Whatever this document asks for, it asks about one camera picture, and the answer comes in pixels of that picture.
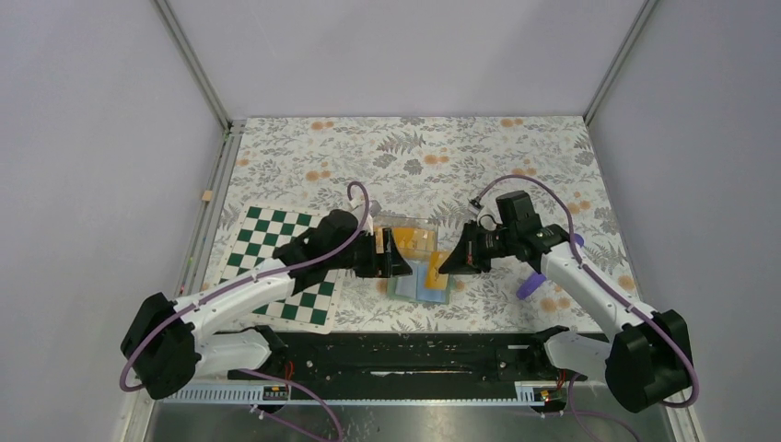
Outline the green card holder wallet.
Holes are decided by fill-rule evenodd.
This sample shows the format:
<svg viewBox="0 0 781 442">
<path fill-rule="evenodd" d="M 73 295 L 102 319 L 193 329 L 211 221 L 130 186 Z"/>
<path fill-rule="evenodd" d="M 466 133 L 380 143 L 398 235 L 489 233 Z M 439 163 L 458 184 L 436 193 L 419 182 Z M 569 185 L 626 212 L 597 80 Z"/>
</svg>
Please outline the green card holder wallet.
<svg viewBox="0 0 781 442">
<path fill-rule="evenodd" d="M 409 264 L 413 269 L 412 274 L 395 276 L 388 281 L 388 297 L 414 303 L 447 305 L 455 287 L 454 279 L 449 277 L 443 289 L 426 288 L 427 263 L 411 261 Z"/>
</svg>

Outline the clear box with orange blocks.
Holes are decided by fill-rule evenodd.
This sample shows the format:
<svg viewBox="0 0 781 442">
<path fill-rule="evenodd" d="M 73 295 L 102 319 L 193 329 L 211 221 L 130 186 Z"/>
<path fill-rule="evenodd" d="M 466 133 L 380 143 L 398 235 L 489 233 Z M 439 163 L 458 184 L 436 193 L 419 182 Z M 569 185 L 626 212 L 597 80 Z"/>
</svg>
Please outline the clear box with orange blocks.
<svg viewBox="0 0 781 442">
<path fill-rule="evenodd" d="M 424 260 L 437 250 L 438 227 L 428 219 L 378 215 L 372 217 L 370 225 L 376 253 L 386 250 L 390 238 L 393 238 L 403 258 L 408 260 Z"/>
</svg>

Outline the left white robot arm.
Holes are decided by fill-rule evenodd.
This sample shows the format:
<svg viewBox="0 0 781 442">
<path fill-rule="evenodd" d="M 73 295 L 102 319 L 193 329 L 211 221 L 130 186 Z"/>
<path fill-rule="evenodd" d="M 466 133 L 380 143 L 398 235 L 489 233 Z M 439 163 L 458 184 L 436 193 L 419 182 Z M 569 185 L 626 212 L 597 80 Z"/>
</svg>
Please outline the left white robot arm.
<svg viewBox="0 0 781 442">
<path fill-rule="evenodd" d="M 284 351 L 259 331 L 225 332 L 223 326 L 256 308 L 297 295 L 347 270 L 360 278 L 412 274 L 391 228 L 368 229 L 360 212 L 332 210 L 253 268 L 190 296 L 148 296 L 134 315 L 120 350 L 125 392 L 145 390 L 164 399 L 193 378 L 249 369 L 275 378 L 285 369 Z"/>
</svg>

